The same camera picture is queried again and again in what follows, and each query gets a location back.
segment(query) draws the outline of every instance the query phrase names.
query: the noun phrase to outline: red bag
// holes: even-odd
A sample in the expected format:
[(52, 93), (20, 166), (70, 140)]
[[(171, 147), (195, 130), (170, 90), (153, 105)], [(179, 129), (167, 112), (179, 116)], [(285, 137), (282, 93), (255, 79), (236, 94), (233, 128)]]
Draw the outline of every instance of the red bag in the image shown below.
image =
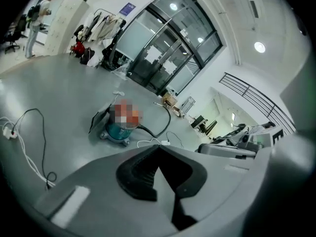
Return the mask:
[(77, 41), (75, 48), (74, 48), (74, 53), (76, 54), (76, 57), (81, 57), (84, 54), (84, 46), (81, 43), (81, 41)]

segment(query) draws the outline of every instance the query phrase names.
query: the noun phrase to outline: backpack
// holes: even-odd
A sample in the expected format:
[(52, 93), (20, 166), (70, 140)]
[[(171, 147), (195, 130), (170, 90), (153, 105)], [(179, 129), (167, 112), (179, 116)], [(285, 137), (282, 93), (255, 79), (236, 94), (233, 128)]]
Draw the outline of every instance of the backpack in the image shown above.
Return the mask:
[(74, 53), (76, 54), (76, 57), (81, 57), (84, 54), (84, 46), (81, 43), (81, 41), (77, 41), (75, 47), (74, 47)]
[(91, 50), (90, 47), (88, 47), (85, 51), (82, 57), (80, 57), (80, 63), (87, 65), (88, 61), (92, 58), (95, 51)]
[(37, 4), (35, 6), (32, 6), (29, 11), (28, 14), (26, 16), (26, 22), (34, 22), (38, 19), (40, 14), (40, 4)]
[(83, 25), (78, 26), (78, 28), (75, 30), (73, 37), (78, 37), (78, 33), (83, 29)]

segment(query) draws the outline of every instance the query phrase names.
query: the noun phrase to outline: office chair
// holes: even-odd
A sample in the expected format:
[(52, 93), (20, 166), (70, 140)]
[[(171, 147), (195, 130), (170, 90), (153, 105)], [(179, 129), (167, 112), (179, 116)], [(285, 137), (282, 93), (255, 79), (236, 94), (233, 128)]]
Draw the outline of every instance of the office chair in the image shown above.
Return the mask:
[(6, 47), (4, 50), (5, 54), (10, 49), (13, 49), (13, 51), (15, 52), (16, 47), (20, 48), (20, 46), (16, 44), (16, 41), (19, 38), (21, 38), (22, 32), (25, 31), (25, 28), (26, 28), (26, 15), (23, 14), (17, 26), (15, 27), (13, 34), (9, 34), (4, 37), (5, 42), (10, 42), (10, 46)]

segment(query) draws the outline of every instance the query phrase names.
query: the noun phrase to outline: metal railing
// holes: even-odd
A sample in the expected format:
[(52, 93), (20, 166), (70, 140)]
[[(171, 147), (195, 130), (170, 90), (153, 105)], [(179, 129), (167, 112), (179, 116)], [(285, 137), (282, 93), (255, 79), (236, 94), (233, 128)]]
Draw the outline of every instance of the metal railing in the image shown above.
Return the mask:
[(283, 126), (285, 134), (296, 131), (293, 121), (284, 111), (258, 89), (228, 73), (225, 73), (219, 82), (248, 100), (271, 122)]

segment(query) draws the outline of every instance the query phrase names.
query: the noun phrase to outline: power strip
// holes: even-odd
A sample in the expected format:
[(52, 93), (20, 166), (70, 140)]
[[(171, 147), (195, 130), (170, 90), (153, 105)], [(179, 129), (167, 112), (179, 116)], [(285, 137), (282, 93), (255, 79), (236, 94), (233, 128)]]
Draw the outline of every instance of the power strip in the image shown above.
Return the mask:
[(8, 128), (7, 126), (3, 130), (3, 135), (5, 138), (7, 138), (7, 140), (9, 140), (11, 138), (15, 139), (18, 136), (18, 134), (16, 132), (12, 133), (12, 130), (10, 128)]
[(168, 140), (162, 140), (161, 144), (164, 145), (164, 146), (169, 146), (170, 142)]

